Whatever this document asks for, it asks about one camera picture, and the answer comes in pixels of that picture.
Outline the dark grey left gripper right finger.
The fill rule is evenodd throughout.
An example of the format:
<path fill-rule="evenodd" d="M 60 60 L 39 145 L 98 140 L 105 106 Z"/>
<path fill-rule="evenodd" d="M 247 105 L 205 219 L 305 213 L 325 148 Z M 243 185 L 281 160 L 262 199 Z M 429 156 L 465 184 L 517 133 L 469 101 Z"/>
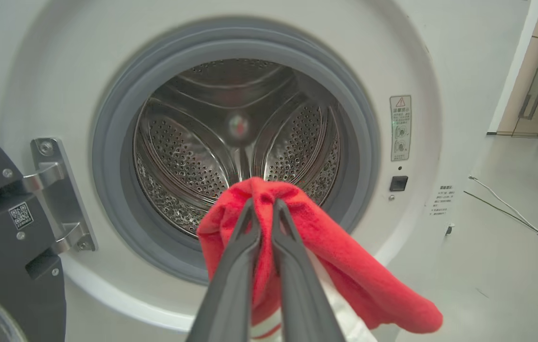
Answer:
<path fill-rule="evenodd" d="M 286 202 L 273 204 L 271 244 L 281 283 L 285 342 L 344 342 Z"/>

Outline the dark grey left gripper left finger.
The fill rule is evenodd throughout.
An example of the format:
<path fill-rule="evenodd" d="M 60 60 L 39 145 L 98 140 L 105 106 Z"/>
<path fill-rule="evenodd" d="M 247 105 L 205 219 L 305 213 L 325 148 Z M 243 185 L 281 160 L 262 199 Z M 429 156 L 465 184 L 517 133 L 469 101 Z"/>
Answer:
<path fill-rule="evenodd" d="M 254 201 L 243 206 L 187 342 L 248 342 L 252 284 L 262 240 Z"/>

